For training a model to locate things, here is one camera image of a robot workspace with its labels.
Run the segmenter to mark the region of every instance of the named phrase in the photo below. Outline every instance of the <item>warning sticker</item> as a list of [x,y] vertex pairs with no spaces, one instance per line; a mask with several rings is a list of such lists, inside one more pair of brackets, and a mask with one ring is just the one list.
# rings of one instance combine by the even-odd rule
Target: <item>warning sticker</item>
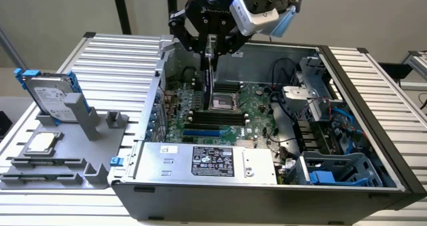
[[51,87],[35,87],[33,90],[52,117],[61,121],[77,121],[73,111],[63,103],[67,95],[61,90]]
[[192,147],[191,173],[196,176],[233,177],[233,149]]

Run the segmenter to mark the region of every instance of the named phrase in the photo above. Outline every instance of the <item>power supply label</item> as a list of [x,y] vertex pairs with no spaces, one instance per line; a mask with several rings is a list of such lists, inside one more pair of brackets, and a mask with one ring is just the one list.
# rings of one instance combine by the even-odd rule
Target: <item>power supply label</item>
[[233,177],[233,149],[228,147],[192,147],[191,173],[195,176]]

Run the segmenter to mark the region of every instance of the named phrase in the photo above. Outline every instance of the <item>cpu socket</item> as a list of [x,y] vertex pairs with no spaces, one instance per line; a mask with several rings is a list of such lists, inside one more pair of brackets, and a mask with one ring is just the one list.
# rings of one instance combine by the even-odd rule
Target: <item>cpu socket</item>
[[236,95],[213,93],[212,94],[212,110],[236,110]]

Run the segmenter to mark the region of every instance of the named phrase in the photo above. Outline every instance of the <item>hard drive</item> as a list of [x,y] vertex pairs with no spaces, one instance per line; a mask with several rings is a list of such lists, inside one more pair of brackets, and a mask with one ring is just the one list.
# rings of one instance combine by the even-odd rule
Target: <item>hard drive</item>
[[57,122],[76,123],[76,116],[64,104],[64,99],[69,93],[81,93],[76,75],[72,72],[67,74],[41,73],[40,70],[27,70],[21,73],[20,68],[15,70],[15,74],[41,113],[51,115]]

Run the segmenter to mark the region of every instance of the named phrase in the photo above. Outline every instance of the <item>green circuit board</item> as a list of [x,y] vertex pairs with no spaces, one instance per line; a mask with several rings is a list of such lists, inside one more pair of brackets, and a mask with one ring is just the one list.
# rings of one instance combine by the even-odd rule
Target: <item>green circuit board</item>
[[256,148],[275,149],[278,147],[273,142],[267,147],[267,138],[263,137],[263,129],[265,128],[269,132],[276,126],[273,115],[268,114],[269,94],[264,92],[261,95],[256,95],[255,93],[256,90],[263,90],[263,87],[257,84],[247,84],[237,93],[229,94],[235,96],[236,109],[232,113],[248,114],[249,122],[245,126],[220,125],[220,137],[191,136],[192,142],[183,142],[183,139],[188,138],[183,132],[185,130],[184,125],[191,123],[188,121],[189,110],[193,109],[199,112],[212,112],[215,110],[200,109],[200,91],[191,89],[185,83],[173,82],[172,85],[173,90],[167,91],[171,97],[167,98],[168,102],[165,104],[168,111],[165,142],[235,146],[237,141],[245,140],[253,141]]

